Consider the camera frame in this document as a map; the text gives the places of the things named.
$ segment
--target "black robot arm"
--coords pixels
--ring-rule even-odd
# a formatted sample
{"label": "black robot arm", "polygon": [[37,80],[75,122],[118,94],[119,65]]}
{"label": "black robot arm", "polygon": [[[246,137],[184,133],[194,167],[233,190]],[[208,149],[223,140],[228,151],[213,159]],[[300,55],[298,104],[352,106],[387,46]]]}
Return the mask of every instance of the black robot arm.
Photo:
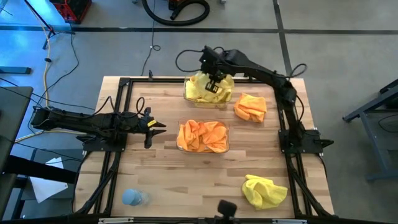
{"label": "black robot arm", "polygon": [[[300,153],[321,154],[323,148],[333,144],[333,141],[320,139],[320,133],[316,129],[306,130],[304,128],[295,109],[295,102],[298,96],[296,89],[290,82],[290,78],[250,61],[239,50],[223,50],[219,54],[210,47],[205,46],[202,52],[203,55],[199,61],[201,62],[201,71],[209,75],[210,82],[205,87],[208,91],[217,92],[218,87],[216,83],[222,81],[227,74],[234,76],[237,73],[243,73],[250,80],[255,78],[273,87],[277,104],[280,106],[280,150],[285,154],[289,179],[296,181],[302,189],[305,195],[306,212],[310,213],[312,206],[319,216],[330,216],[317,202],[311,191],[309,191],[305,183],[305,177],[303,177],[302,164],[298,165],[300,171],[298,172],[292,163],[291,154],[295,154],[296,158],[301,162]],[[284,116],[286,117],[289,129],[285,129]],[[292,195],[296,193],[294,181],[290,182],[290,187],[294,189]],[[294,210],[295,214],[301,214],[297,202],[294,202]]]}
{"label": "black robot arm", "polygon": [[56,108],[35,107],[31,125],[36,129],[47,131],[63,128],[87,133],[88,135],[77,137],[85,144],[93,145],[93,147],[86,147],[87,151],[90,149],[108,151],[107,149],[111,147],[106,146],[119,144],[122,134],[145,134],[144,147],[148,149],[152,145],[152,137],[166,131],[151,129],[166,127],[166,125],[150,116],[150,108],[146,108],[144,114],[113,112],[89,115]]}
{"label": "black robot arm", "polygon": [[205,46],[202,52],[203,55],[199,59],[201,71],[208,73],[211,80],[206,85],[208,91],[217,92],[216,83],[224,79],[227,74],[234,76],[237,73],[244,73],[245,76],[270,85],[274,88],[275,95],[280,99],[285,111],[289,124],[289,144],[301,146],[305,130],[302,123],[297,120],[294,110],[297,91],[287,80],[287,77],[250,61],[239,50],[225,50],[219,54],[212,48]]}

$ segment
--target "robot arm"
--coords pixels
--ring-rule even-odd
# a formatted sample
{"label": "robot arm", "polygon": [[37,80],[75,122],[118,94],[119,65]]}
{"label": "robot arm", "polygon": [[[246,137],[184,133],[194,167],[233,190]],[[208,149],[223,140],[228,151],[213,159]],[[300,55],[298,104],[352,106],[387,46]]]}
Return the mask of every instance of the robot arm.
{"label": "robot arm", "polygon": [[282,109],[285,111],[289,124],[289,142],[294,146],[301,146],[303,133],[305,131],[301,122],[295,114],[294,106],[297,91],[284,75],[271,71],[252,61],[239,50],[225,50],[222,53],[215,52],[212,48],[205,46],[203,55],[199,59],[201,70],[209,74],[210,82],[206,84],[206,90],[216,93],[218,87],[215,85],[226,77],[226,74],[235,76],[244,73],[245,76],[253,77],[260,82],[272,86],[275,95],[280,99]]}
{"label": "robot arm", "polygon": [[94,145],[118,144],[123,133],[145,134],[144,147],[152,146],[152,137],[166,130],[151,129],[153,127],[166,127],[150,116],[150,108],[144,114],[132,112],[83,114],[74,113],[56,108],[35,107],[34,118],[31,122],[36,129],[51,130],[63,128],[87,133],[90,136],[78,136],[77,139],[85,144]]}

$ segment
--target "yellow towel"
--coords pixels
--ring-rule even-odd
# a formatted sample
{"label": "yellow towel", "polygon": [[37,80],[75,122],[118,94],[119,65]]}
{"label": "yellow towel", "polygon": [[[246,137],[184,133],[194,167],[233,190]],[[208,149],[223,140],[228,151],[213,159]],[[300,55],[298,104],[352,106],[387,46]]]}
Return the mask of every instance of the yellow towel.
{"label": "yellow towel", "polygon": [[192,76],[185,84],[186,99],[198,103],[224,103],[231,100],[232,88],[234,87],[231,75],[227,75],[220,83],[216,83],[216,86],[218,86],[217,93],[205,89],[208,82],[210,82],[210,79],[203,72],[198,72]]}
{"label": "yellow towel", "polygon": [[234,105],[235,114],[246,121],[262,122],[267,112],[266,99],[242,93]]}
{"label": "yellow towel", "polygon": [[246,179],[242,191],[256,209],[275,208],[285,200],[286,187],[276,186],[272,180],[255,175],[246,175]]}

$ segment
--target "red equipment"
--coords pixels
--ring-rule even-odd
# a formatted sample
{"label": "red equipment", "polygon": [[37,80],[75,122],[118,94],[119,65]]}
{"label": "red equipment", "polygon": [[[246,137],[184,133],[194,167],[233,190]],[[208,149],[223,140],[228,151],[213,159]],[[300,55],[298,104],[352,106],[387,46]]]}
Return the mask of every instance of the red equipment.
{"label": "red equipment", "polygon": [[50,0],[65,22],[80,24],[91,6],[91,0]]}

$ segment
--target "white paper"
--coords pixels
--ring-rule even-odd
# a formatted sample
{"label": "white paper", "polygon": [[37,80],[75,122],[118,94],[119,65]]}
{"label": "white paper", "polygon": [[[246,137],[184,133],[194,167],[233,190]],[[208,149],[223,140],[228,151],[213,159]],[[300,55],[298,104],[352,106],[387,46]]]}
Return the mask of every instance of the white paper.
{"label": "white paper", "polygon": [[[61,161],[62,159],[61,157],[59,157],[46,162],[46,164],[51,162],[57,162],[47,165],[63,169],[63,164]],[[45,199],[55,195],[56,193],[59,193],[68,188],[68,184],[54,180],[45,180],[37,177],[30,177],[30,181],[32,182],[37,203],[40,203]]]}

